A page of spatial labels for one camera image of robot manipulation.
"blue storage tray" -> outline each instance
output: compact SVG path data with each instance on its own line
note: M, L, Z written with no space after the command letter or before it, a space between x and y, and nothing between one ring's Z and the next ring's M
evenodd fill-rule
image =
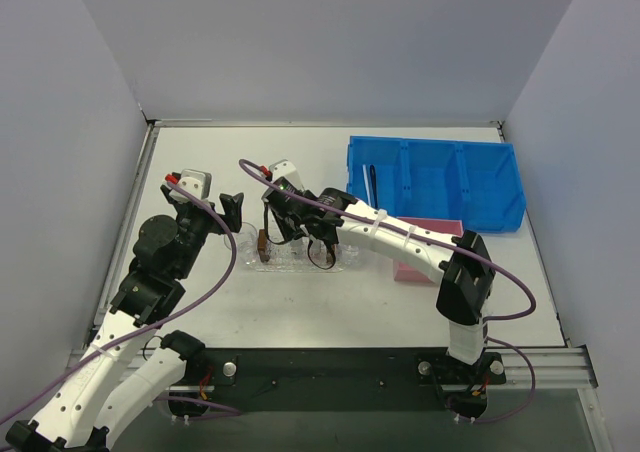
M347 191L366 202L362 165L376 167L378 205L393 216L517 230L526 199L511 144L352 136Z

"screw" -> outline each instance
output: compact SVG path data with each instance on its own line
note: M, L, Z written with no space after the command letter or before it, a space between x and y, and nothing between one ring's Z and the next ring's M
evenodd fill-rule
M238 367L233 362L227 362L222 366L222 373L225 377L233 377L236 375L236 370L238 370Z
M494 360L493 362L491 362L489 370L492 374L502 375L504 373L504 365L499 360Z
M418 373L420 375L429 375L431 373L431 364L426 361L422 361L418 364Z

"clear plastic tray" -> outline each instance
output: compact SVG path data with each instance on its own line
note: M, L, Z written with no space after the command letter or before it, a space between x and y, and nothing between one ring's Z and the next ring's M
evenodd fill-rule
M269 230L277 231L275 222L270 224ZM335 251L336 263L327 269L331 265L331 256L327 254L326 247L321 242L315 241L307 254L309 239L306 237L283 245L269 244L269 261L262 262L257 249L258 230L255 226L244 222L241 232L234 235L238 246L238 260L259 272L335 273L362 263L362 254L358 247L338 245ZM278 242L281 240L280 235L275 232L271 240ZM228 238L225 237L224 243L227 248L230 248Z

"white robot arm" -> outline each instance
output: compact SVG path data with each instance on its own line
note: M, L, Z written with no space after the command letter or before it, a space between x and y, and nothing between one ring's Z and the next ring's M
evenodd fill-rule
M273 213L285 239L307 235L312 240L324 242L327 250L338 243L355 245L422 272L440 286L436 306L449 319L449 355L466 364L478 361L486 339L482 309L491 292L495 273L478 261L442 247L427 245L412 236L426 236L489 259L482 237L471 231L465 231L462 237L429 231L390 217L386 211L374 209L333 188L325 189L316 197L304 190L297 169L288 160L281 160L263 173L279 190L344 212L325 212L279 193L279 190L269 189L262 200ZM371 223L350 216L364 217Z
M187 169L168 175L166 181L204 200L211 175ZM93 360L70 375L32 420L12 425L7 442L14 450L107 451L159 393L184 376L186 361L204 350L193 337L172 332L151 360L118 386L127 366L156 332L154 324L168 317L184 294L179 281L189 275L209 233L223 233L209 213L185 196L166 184L161 190L176 218L158 215L142 225L129 273L83 357L94 356ZM221 194L220 201L225 210L220 219L238 232L243 195ZM111 344L125 336L128 340Z

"gray wall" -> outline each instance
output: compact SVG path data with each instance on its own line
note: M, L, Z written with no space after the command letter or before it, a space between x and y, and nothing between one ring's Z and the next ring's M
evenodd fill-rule
M148 117L503 119L571 0L84 0Z
M81 0L0 0L0 413L81 340L144 133Z
M640 0L574 0L507 119L563 324L640 443Z

